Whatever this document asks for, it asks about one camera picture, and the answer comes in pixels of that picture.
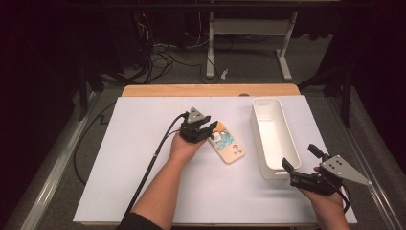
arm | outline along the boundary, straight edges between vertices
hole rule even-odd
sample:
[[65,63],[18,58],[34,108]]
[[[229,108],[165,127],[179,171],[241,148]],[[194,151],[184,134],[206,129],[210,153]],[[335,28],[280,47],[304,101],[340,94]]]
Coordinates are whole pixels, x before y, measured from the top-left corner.
[[350,229],[343,211],[343,199],[337,194],[318,195],[308,190],[299,189],[311,202],[316,213],[317,222],[322,229]]
[[176,132],[167,163],[156,174],[131,212],[144,216],[163,229],[170,229],[182,171],[204,142],[188,143]]

cartoon phone case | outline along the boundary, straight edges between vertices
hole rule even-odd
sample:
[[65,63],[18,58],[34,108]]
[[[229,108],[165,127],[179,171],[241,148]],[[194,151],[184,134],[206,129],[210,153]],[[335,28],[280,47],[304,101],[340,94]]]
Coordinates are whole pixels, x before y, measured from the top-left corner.
[[227,164],[231,164],[245,155],[245,150],[220,122],[209,138],[209,142],[214,147],[218,155]]

wire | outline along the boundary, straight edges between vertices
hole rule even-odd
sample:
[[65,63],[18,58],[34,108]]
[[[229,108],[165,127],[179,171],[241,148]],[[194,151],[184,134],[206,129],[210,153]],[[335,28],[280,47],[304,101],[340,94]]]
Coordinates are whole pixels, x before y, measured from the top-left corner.
[[130,203],[129,203],[129,205],[128,205],[126,211],[125,211],[126,213],[129,213],[129,212],[131,211],[131,209],[132,209],[132,206],[134,206],[135,200],[137,200],[138,195],[140,194],[141,190],[143,189],[143,187],[144,187],[144,185],[145,185],[145,183],[146,183],[146,181],[147,181],[147,179],[148,179],[148,176],[149,176],[149,174],[150,174],[150,172],[151,172],[151,170],[152,170],[152,167],[153,167],[153,165],[155,164],[156,158],[158,157],[159,152],[161,151],[161,147],[164,145],[164,143],[165,143],[165,141],[168,139],[168,137],[174,132],[174,131],[173,131],[173,132],[169,133],[170,130],[172,129],[173,125],[174,125],[180,118],[182,118],[182,117],[183,117],[183,118],[186,118],[187,114],[188,114],[188,113],[182,113],[181,115],[177,116],[177,117],[173,120],[172,124],[170,124],[170,126],[169,126],[167,132],[165,133],[164,137],[163,137],[162,140],[161,140],[161,143],[159,143],[158,148],[156,149],[154,155],[152,156],[151,161],[149,162],[149,165],[148,165],[148,168],[147,168],[147,170],[146,170],[146,173],[144,174],[144,177],[143,177],[143,179],[141,180],[141,183],[140,183],[140,185],[138,186],[137,191],[136,191],[135,194],[134,194],[134,197],[132,197],[132,199],[131,199],[131,201],[130,201]]
[[327,182],[328,185],[330,185],[332,188],[334,188],[335,192],[337,192],[337,194],[343,198],[344,202],[346,203],[346,206],[344,207],[343,211],[344,213],[347,212],[347,210],[350,207],[350,191],[347,189],[347,187],[343,184],[343,188],[346,191],[346,194],[348,197],[346,197],[339,188],[335,187],[335,185],[333,185],[329,180],[327,180],[325,177],[323,177],[323,179],[325,180],[325,182]]
[[90,125],[87,127],[87,129],[83,132],[83,134],[81,135],[81,137],[80,137],[80,139],[79,139],[77,145],[75,146],[74,159],[73,159],[73,161],[74,161],[74,170],[75,170],[75,174],[76,174],[78,180],[79,180],[80,183],[83,184],[83,185],[86,185],[86,182],[85,182],[84,179],[80,176],[79,171],[78,171],[78,166],[77,166],[77,155],[78,155],[79,146],[80,146],[80,144],[81,144],[81,141],[84,139],[84,137],[86,136],[87,132],[89,131],[90,127],[92,127],[92,125],[98,120],[98,118],[101,118],[100,125],[108,125],[108,122],[105,122],[105,121],[104,121],[104,116],[105,116],[105,115],[102,115],[102,114],[103,114],[103,112],[105,112],[108,108],[110,108],[110,107],[111,107],[113,104],[115,104],[115,103],[116,103],[116,102],[111,103],[110,105],[108,105],[104,110],[102,110],[102,111],[96,116],[95,119],[93,119],[93,121],[90,123]]

white tray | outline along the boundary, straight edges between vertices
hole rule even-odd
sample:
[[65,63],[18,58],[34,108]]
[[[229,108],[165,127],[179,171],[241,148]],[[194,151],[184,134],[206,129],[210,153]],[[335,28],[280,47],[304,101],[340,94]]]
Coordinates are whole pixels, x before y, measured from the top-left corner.
[[301,166],[301,160],[284,118],[280,100],[254,99],[251,123],[262,176],[265,179],[288,178],[288,173],[282,166],[283,158],[286,158],[294,169]]

white paper sheet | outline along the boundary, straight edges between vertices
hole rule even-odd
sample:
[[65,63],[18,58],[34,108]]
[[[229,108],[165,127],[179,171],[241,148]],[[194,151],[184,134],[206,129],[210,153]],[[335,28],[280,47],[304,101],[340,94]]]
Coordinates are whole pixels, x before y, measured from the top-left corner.
[[[304,96],[280,96],[302,166],[313,173],[320,163],[309,144],[327,152]],[[289,180],[265,180],[253,139],[252,97],[119,98],[74,221],[120,222],[169,125],[195,107],[222,122],[245,147],[246,154],[226,165],[206,143],[186,167],[174,217],[175,224],[314,223],[310,202]],[[144,189],[169,155],[169,138]],[[349,223],[356,223],[351,209]]]

